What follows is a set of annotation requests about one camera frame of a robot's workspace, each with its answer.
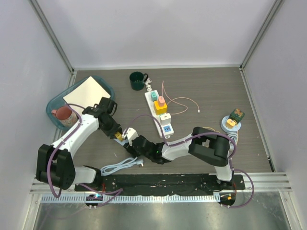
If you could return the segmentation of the small yellow usb charger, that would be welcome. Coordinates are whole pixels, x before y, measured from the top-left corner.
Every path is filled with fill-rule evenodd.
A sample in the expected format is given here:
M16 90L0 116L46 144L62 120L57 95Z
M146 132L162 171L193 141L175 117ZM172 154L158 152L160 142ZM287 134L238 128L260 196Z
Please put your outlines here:
M116 132L116 133L115 133L115 137L116 137L119 141L122 141L122 140L123 140L122 134L121 134L120 132Z

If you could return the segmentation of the light blue power strip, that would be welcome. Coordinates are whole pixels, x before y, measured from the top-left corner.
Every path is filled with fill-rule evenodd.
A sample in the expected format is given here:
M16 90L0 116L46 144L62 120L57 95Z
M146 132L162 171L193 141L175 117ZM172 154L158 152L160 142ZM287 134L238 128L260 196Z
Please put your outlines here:
M126 143L128 143L128 141L126 139L123 139L123 140L114 139L114 141L116 141L121 146L124 146Z

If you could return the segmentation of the white usb charger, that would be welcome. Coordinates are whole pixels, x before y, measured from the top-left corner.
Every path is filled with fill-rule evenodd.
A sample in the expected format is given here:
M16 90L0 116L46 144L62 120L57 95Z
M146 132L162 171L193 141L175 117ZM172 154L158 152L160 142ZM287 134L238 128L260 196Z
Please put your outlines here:
M159 120L162 126L166 126L171 123L171 114L169 113L161 114L159 115Z

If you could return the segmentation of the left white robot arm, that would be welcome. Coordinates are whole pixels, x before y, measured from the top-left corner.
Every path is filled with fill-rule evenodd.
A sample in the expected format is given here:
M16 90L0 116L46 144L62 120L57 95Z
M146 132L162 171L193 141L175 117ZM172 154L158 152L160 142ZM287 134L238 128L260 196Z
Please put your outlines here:
M54 187L67 190L75 184L85 184L91 191L99 190L103 180L100 170L77 167L73 158L93 132L100 129L110 139L121 134L122 128L113 118L117 106L110 98L101 98L98 104L86 107L77 115L77 122L60 139L51 145L43 144L38 150L36 179L49 184L51 190Z

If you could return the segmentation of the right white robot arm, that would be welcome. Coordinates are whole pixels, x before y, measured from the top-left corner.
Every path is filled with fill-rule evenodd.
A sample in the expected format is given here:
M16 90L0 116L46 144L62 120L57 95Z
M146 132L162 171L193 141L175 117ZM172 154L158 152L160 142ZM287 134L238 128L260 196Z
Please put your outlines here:
M188 136L172 142L153 143L138 135L133 128L123 132L128 141L125 149L133 156L144 156L157 164L165 164L177 158L192 155L213 166L219 190L228 189L234 184L234 171L231 158L236 151L237 138L195 127Z

